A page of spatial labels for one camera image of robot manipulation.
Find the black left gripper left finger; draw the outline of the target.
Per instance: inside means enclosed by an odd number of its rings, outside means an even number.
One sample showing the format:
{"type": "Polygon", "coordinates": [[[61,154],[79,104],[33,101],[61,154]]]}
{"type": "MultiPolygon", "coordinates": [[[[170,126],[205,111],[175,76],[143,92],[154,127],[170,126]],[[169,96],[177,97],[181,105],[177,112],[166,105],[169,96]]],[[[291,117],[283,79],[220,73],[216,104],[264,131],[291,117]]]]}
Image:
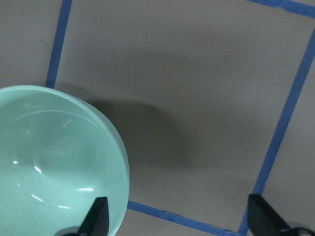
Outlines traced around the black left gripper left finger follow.
{"type": "Polygon", "coordinates": [[[109,233],[109,208],[107,197],[97,197],[84,221],[78,236],[107,236],[109,233]]]}

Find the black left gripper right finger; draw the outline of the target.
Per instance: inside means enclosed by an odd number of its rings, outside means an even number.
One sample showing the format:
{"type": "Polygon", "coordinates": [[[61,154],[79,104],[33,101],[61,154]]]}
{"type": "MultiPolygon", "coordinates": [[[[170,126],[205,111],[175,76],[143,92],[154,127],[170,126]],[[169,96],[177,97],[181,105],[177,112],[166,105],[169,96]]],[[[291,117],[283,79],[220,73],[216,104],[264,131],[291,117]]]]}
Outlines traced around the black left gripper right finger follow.
{"type": "Polygon", "coordinates": [[[290,226],[258,194],[248,196],[248,226],[254,236],[283,236],[290,226]]]}

